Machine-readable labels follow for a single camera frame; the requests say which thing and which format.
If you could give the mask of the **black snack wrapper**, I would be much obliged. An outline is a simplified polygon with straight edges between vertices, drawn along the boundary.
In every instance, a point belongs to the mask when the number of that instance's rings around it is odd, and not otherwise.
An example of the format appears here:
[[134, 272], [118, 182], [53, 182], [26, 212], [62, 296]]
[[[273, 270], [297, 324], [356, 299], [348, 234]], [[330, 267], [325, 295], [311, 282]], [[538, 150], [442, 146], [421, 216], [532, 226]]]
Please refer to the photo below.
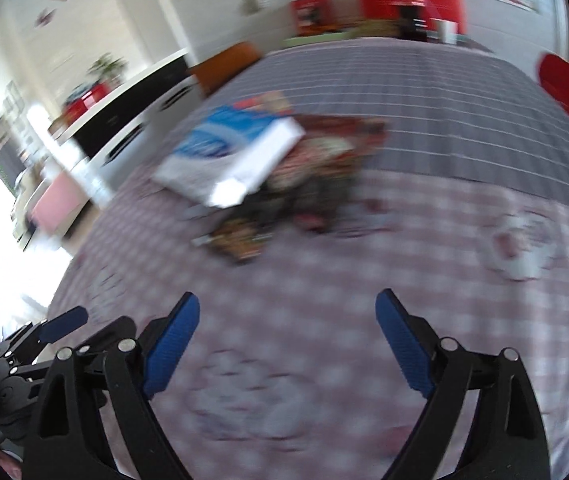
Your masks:
[[193, 238], [192, 244], [237, 264], [251, 262], [263, 253], [282, 223], [289, 222], [304, 232], [329, 232], [350, 199], [354, 184], [353, 177], [316, 176], [279, 192], [264, 186], [234, 207], [210, 232]]

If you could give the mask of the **beige sofa with pink cover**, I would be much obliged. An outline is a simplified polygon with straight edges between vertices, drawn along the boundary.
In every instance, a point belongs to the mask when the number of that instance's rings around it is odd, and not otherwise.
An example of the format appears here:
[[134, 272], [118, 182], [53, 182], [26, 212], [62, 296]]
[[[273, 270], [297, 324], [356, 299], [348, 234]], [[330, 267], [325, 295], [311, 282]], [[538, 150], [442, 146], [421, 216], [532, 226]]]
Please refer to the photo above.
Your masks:
[[64, 236], [90, 199], [67, 172], [42, 179], [33, 168], [15, 181], [18, 196], [11, 211], [13, 237], [22, 240], [36, 229], [49, 236]]

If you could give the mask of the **pink checkered tablecloth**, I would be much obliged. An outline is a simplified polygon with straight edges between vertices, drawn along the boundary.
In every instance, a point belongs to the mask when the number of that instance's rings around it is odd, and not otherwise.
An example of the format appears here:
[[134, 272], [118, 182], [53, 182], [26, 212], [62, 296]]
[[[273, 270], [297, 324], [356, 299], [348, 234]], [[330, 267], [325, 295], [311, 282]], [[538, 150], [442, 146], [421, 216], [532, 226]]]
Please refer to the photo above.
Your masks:
[[83, 306], [71, 344], [127, 315], [138, 326], [185, 292], [201, 321], [153, 402], [196, 479], [377, 479], [417, 420], [377, 325], [393, 289], [465, 348], [516, 349], [533, 383], [551, 474], [569, 473], [569, 206], [460, 180], [368, 171], [347, 225], [279, 226], [237, 264], [202, 244], [216, 218], [141, 168], [79, 249], [50, 311]]

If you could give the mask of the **white sideboard cabinet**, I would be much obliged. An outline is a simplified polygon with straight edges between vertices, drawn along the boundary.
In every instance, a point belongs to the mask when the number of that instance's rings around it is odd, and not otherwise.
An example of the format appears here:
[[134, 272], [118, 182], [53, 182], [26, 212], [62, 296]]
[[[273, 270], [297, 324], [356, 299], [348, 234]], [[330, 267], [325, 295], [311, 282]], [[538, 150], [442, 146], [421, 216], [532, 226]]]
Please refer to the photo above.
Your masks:
[[126, 80], [56, 137], [54, 154], [99, 207], [203, 101], [181, 49]]

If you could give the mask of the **blue white medicine box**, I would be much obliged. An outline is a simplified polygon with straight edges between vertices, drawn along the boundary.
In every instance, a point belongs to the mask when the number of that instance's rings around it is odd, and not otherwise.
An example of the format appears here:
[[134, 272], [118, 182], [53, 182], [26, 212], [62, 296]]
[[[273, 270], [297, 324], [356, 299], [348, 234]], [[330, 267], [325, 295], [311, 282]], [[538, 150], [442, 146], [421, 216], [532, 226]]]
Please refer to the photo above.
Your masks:
[[234, 207], [262, 186], [303, 136], [290, 116], [218, 107], [160, 163], [152, 180], [206, 207]]

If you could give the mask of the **potted plant on cabinet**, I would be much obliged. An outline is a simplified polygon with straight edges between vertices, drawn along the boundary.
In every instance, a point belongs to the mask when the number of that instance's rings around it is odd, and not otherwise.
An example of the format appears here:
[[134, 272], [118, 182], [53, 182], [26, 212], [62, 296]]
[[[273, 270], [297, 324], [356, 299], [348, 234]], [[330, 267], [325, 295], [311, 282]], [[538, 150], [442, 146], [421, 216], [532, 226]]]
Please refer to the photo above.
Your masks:
[[125, 80], [128, 63], [124, 58], [115, 58], [111, 53], [104, 53], [89, 67], [88, 74], [111, 88], [120, 86]]

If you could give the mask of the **brown wooden chair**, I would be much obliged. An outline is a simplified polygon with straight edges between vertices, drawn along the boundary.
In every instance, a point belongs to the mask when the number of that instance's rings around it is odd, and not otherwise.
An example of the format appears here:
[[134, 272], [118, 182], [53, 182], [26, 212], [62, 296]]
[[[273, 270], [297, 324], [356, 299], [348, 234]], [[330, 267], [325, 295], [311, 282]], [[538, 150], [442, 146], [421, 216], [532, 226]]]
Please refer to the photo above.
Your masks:
[[189, 74], [208, 98], [262, 58], [263, 53], [254, 44], [242, 41], [191, 67]]

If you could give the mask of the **red flattened carton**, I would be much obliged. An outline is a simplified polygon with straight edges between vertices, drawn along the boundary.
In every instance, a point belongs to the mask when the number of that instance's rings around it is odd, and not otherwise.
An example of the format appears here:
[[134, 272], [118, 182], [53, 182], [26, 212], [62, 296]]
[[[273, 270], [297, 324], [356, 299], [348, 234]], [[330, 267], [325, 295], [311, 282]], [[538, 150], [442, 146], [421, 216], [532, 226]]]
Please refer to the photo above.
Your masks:
[[368, 156], [382, 148], [387, 121], [382, 117], [295, 114], [305, 131], [292, 155], [298, 162], [320, 167], [348, 156]]

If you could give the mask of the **red white candy packet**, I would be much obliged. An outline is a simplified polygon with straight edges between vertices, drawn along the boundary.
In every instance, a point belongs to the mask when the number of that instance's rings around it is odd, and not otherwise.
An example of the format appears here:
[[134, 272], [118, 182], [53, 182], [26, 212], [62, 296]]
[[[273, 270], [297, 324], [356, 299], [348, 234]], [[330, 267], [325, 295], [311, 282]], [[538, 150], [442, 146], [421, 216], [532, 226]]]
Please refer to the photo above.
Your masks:
[[271, 115], [291, 115], [293, 107], [281, 91], [268, 91], [234, 103], [237, 110]]

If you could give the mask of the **grey grid tablecloth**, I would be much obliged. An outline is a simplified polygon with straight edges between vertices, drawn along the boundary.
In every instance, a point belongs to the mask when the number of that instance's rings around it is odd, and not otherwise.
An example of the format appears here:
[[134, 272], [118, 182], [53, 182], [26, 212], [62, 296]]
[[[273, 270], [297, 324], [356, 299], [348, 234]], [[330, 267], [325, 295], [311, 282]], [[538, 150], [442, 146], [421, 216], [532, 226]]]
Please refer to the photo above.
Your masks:
[[170, 131], [280, 91], [297, 114], [379, 117], [377, 168], [458, 178], [569, 206], [569, 115], [514, 65], [442, 44], [367, 38], [271, 52]]

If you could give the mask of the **white paper cup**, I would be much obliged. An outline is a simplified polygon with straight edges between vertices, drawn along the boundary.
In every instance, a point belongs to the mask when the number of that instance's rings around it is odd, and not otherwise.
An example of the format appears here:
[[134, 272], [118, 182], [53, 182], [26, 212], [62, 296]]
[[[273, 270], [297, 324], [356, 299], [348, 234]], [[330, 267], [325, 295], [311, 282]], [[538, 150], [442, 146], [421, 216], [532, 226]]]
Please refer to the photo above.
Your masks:
[[441, 44], [458, 44], [458, 23], [449, 20], [434, 20], [437, 39]]

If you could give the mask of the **red gift box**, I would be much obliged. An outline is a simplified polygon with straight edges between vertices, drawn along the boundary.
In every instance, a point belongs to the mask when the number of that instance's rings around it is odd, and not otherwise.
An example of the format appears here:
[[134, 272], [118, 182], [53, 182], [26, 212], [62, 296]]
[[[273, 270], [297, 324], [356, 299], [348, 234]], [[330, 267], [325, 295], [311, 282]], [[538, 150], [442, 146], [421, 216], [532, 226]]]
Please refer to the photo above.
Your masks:
[[400, 12], [408, 8], [418, 11], [426, 28], [437, 31], [436, 20], [457, 24], [458, 34], [467, 33], [467, 12], [464, 0], [359, 0], [362, 15], [368, 20], [399, 20]]

